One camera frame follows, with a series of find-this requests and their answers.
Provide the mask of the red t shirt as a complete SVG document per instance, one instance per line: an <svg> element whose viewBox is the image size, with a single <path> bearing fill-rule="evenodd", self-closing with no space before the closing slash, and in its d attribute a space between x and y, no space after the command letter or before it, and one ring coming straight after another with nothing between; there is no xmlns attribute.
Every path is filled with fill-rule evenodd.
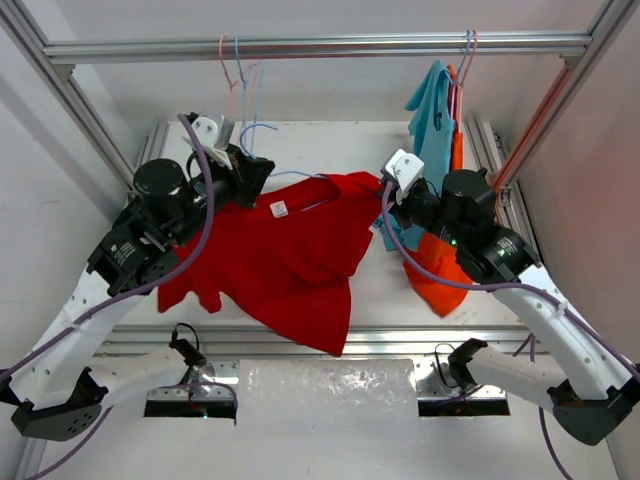
<svg viewBox="0 0 640 480"><path fill-rule="evenodd" d="M262 194L252 209L226 205L198 258L159 287L158 311L193 293L214 314L227 296L278 335L341 355L380 187L368 172L329 174Z"/></svg>

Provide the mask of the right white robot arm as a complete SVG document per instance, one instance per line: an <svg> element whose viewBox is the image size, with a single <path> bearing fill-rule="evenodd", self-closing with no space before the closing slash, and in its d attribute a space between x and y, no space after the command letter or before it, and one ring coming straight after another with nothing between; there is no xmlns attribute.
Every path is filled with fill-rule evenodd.
<svg viewBox="0 0 640 480"><path fill-rule="evenodd" d="M435 195L421 175L406 180L385 168L383 218L417 225L452 246L471 280L467 289L486 291L508 307L556 363L544 368L472 338L448 357L455 387L499 387L550 412L571 437L594 446L638 404L639 367L572 310L535 250L496 221L496 194L485 175L452 171Z"/></svg>

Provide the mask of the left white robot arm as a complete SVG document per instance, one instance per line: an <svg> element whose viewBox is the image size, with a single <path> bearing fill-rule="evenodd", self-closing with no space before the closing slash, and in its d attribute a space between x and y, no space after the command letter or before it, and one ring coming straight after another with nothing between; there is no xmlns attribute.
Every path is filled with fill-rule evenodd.
<svg viewBox="0 0 640 480"><path fill-rule="evenodd" d="M199 349L178 335L150 354L93 360L114 327L176 271L175 249L201 233L207 202L216 210L253 208L275 168L235 145L205 158L209 170L192 178L167 158L137 169L133 199L89 256L70 299L32 352L1 372L1 400L15 406L11 421L22 436L73 439L115 403L177 385L205 366Z"/></svg>

